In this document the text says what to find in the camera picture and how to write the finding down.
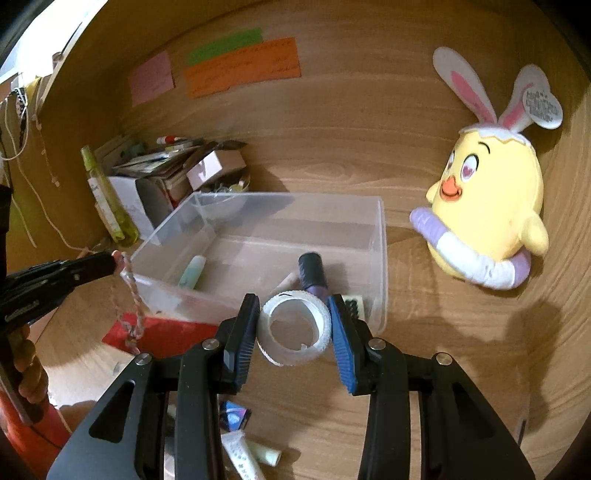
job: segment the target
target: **green sticky note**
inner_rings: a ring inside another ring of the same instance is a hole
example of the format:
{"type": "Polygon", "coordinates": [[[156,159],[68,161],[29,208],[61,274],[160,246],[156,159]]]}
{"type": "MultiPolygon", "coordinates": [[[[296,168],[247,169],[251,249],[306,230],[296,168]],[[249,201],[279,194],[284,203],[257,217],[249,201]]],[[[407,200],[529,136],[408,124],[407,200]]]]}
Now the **green sticky note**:
{"type": "Polygon", "coordinates": [[[196,65],[197,63],[210,60],[229,51],[256,45],[261,42],[262,35],[260,28],[234,33],[234,35],[220,38],[193,50],[189,54],[189,65],[196,65]]]}

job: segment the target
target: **cord hanging on wall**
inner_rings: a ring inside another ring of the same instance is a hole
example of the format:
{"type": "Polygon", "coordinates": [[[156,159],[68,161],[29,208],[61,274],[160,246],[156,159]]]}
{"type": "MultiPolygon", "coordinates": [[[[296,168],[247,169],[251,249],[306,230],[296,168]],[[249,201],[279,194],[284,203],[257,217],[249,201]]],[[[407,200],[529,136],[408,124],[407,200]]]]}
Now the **cord hanging on wall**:
{"type": "MultiPolygon", "coordinates": [[[[10,166],[8,165],[8,163],[6,163],[6,167],[4,166],[4,157],[6,156],[6,148],[4,147],[4,142],[2,142],[2,130],[1,129],[0,129],[0,145],[2,145],[2,154],[0,155],[0,177],[3,177],[4,180],[6,180],[6,185],[8,187],[12,187],[12,181],[11,181],[11,176],[10,176],[10,166]]],[[[31,242],[31,245],[34,248],[37,248],[37,244],[35,243],[35,240],[33,240],[33,236],[31,235],[31,231],[29,230],[29,226],[27,225],[27,222],[25,221],[25,216],[22,214],[21,207],[18,204],[16,198],[14,197],[14,193],[12,194],[12,202],[14,203],[14,206],[17,209],[18,216],[22,220],[22,225],[25,228],[25,232],[27,233],[27,236],[29,238],[29,241],[31,242]]]]}
{"type": "MultiPolygon", "coordinates": [[[[39,201],[39,204],[41,205],[41,210],[43,211],[43,215],[45,216],[47,222],[50,224],[50,226],[55,230],[55,232],[59,235],[59,237],[61,238],[61,241],[64,243],[64,245],[68,248],[70,248],[71,250],[75,250],[75,251],[79,251],[79,252],[89,252],[89,250],[87,248],[79,248],[79,247],[73,247],[72,245],[70,245],[68,243],[68,241],[66,240],[66,238],[64,237],[63,233],[61,232],[61,230],[56,226],[55,223],[53,223],[53,221],[51,220],[51,218],[49,217],[47,210],[45,208],[45,205],[43,204],[43,201],[41,200],[41,196],[39,195],[39,193],[37,192],[37,190],[35,189],[35,187],[33,186],[31,180],[27,177],[27,174],[25,173],[22,164],[21,164],[21,159],[20,159],[20,155],[22,154],[22,152],[25,150],[25,148],[27,147],[27,142],[28,142],[28,138],[29,138],[29,132],[30,132],[30,118],[27,115],[28,112],[28,108],[29,108],[29,104],[28,104],[28,97],[27,97],[27,91],[25,89],[22,90],[22,92],[16,92],[17,95],[20,95],[22,93],[22,101],[23,101],[23,106],[22,106],[22,111],[19,112],[19,110],[17,110],[17,115],[19,115],[19,119],[24,118],[25,122],[24,124],[21,121],[21,136],[22,136],[22,146],[20,149],[17,149],[17,143],[15,141],[15,138],[12,134],[12,131],[10,130],[9,126],[8,126],[8,100],[10,98],[10,96],[15,93],[15,91],[13,90],[11,92],[11,94],[6,98],[5,102],[6,103],[5,107],[4,107],[4,126],[6,129],[6,132],[8,133],[8,136],[10,137],[11,143],[12,143],[12,147],[14,149],[15,155],[13,157],[10,158],[6,158],[4,155],[1,156],[1,160],[2,162],[4,161],[12,161],[12,160],[16,160],[17,161],[17,166],[18,166],[18,170],[21,173],[22,177],[25,179],[25,181],[27,182],[27,184],[31,187],[31,190],[33,191],[33,193],[35,194],[35,197],[37,198],[37,200],[39,201]]],[[[39,133],[41,133],[41,124],[38,124],[38,130],[39,133]]],[[[43,151],[45,151],[45,142],[43,141],[43,151]]],[[[47,158],[47,153],[45,153],[45,157],[46,157],[46,162],[47,165],[49,167],[49,163],[48,163],[48,158],[47,158]]],[[[57,181],[57,178],[51,174],[52,177],[52,182],[59,187],[59,181],[57,181]]],[[[32,236],[30,235],[30,232],[28,230],[27,224],[25,222],[25,219],[22,215],[22,212],[20,211],[20,208],[17,207],[17,210],[20,213],[21,219],[23,221],[23,224],[25,225],[25,230],[27,231],[27,234],[29,235],[29,240],[31,241],[31,244],[34,247],[37,247],[35,242],[33,241],[32,236]]]]}
{"type": "Polygon", "coordinates": [[[60,180],[57,178],[57,175],[54,175],[53,170],[51,169],[51,165],[49,163],[49,157],[47,156],[47,148],[45,146],[45,138],[43,138],[43,133],[41,132],[42,129],[42,125],[41,122],[39,121],[39,116],[37,115],[37,112],[39,111],[39,99],[41,98],[41,94],[43,93],[41,91],[41,84],[42,84],[43,80],[39,80],[39,84],[38,84],[38,88],[39,91],[37,92],[37,95],[35,96],[35,111],[33,112],[33,115],[31,116],[31,120],[33,120],[35,122],[35,126],[37,127],[37,131],[39,132],[39,138],[41,138],[41,144],[43,145],[43,150],[41,150],[41,155],[43,155],[43,157],[45,157],[45,164],[47,165],[47,171],[49,172],[49,175],[51,176],[51,183],[53,183],[57,188],[60,187],[60,180]]]}

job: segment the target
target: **wooden surface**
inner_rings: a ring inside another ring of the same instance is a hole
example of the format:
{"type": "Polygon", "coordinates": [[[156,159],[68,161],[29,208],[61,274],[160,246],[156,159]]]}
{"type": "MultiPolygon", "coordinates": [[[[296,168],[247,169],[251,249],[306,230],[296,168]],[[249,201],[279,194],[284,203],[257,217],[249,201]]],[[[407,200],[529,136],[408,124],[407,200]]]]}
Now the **wooden surface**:
{"type": "MultiPolygon", "coordinates": [[[[529,409],[523,448],[543,478],[591,409],[589,80],[528,1],[391,4],[275,1],[241,9],[165,46],[174,90],[131,109],[130,64],[112,79],[112,105],[125,133],[147,142],[165,134],[248,142],[243,154],[253,190],[382,196],[389,268],[383,337],[414,355],[452,354],[512,432],[529,409]],[[189,51],[255,27],[266,40],[295,36],[302,78],[188,99],[182,71],[189,51]],[[408,222],[441,175],[457,131],[474,121],[432,67],[433,50],[441,45],[468,59],[497,111],[529,62],[546,71],[563,105],[558,131],[533,126],[525,133],[544,174],[550,251],[516,292],[495,294],[444,275],[408,222]]],[[[118,20],[101,22],[97,31],[118,20]]],[[[150,42],[151,30],[142,32],[150,42]]],[[[137,37],[130,42],[136,45],[137,37]]],[[[80,45],[92,54],[90,43],[80,45]]],[[[106,55],[102,46],[94,48],[106,55]]],[[[114,321],[110,281],[70,296],[40,339],[60,404],[98,398],[117,363],[129,358],[99,343],[114,321]]],[[[125,289],[119,294],[125,297],[125,289]]],[[[330,353],[298,368],[277,368],[256,354],[239,401],[254,409],[248,433],[286,451],[279,468],[265,471],[269,479],[356,478],[368,399],[347,395],[330,353]]],[[[411,477],[418,478],[416,408],[413,415],[411,477]]]]}
{"type": "MultiPolygon", "coordinates": [[[[35,111],[38,89],[35,92],[28,99],[29,118],[33,118],[35,111]]],[[[14,102],[14,97],[11,97],[8,125],[18,146],[19,126],[14,102]]],[[[97,103],[96,98],[86,95],[86,91],[74,91],[57,102],[48,102],[39,119],[50,167],[41,153],[43,141],[33,122],[29,123],[28,141],[20,155],[21,167],[41,197],[49,218],[74,247],[93,247],[106,235],[94,208],[94,197],[86,183],[80,148],[86,144],[98,146],[103,139],[117,133],[114,123],[105,115],[109,111],[108,105],[108,99],[97,103]],[[51,182],[50,169],[57,177],[59,187],[51,182]]],[[[0,109],[2,140],[8,157],[12,157],[15,152],[4,126],[4,109],[5,104],[0,109]]],[[[17,161],[11,160],[9,166],[14,198],[37,247],[29,241],[22,219],[13,204],[7,235],[8,271],[51,260],[76,258],[80,252],[66,247],[51,227],[32,188],[21,175],[17,161]]]]}
{"type": "Polygon", "coordinates": [[[161,2],[117,0],[97,4],[74,33],[50,79],[41,106],[52,97],[118,77],[130,63],[185,31],[256,0],[161,2]]]}

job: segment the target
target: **pink inner ear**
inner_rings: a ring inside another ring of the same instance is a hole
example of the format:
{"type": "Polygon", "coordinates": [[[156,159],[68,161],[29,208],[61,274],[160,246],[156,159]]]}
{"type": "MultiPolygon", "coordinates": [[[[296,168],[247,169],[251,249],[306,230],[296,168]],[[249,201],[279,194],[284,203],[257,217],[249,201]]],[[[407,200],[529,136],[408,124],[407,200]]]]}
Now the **pink inner ear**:
{"type": "Polygon", "coordinates": [[[472,105],[472,111],[476,114],[476,116],[490,124],[495,123],[495,117],[489,112],[488,108],[484,106],[484,103],[482,103],[480,97],[474,90],[472,90],[472,87],[462,75],[460,75],[458,72],[452,72],[452,82],[462,100],[472,105]]]}
{"type": "Polygon", "coordinates": [[[511,129],[511,127],[525,115],[525,108],[523,108],[523,102],[521,99],[523,98],[525,91],[531,86],[533,86],[533,83],[529,83],[525,86],[525,88],[521,91],[521,95],[519,96],[519,101],[517,104],[511,109],[509,113],[504,116],[502,124],[507,130],[511,129]]]}

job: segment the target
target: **orange beak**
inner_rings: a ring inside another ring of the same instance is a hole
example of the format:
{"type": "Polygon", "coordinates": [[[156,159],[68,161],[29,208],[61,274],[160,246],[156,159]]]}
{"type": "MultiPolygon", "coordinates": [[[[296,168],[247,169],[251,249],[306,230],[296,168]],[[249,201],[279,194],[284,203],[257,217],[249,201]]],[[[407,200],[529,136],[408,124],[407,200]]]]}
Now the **orange beak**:
{"type": "Polygon", "coordinates": [[[446,202],[456,202],[462,196],[462,187],[456,184],[456,176],[452,175],[441,183],[439,196],[446,202]]]}

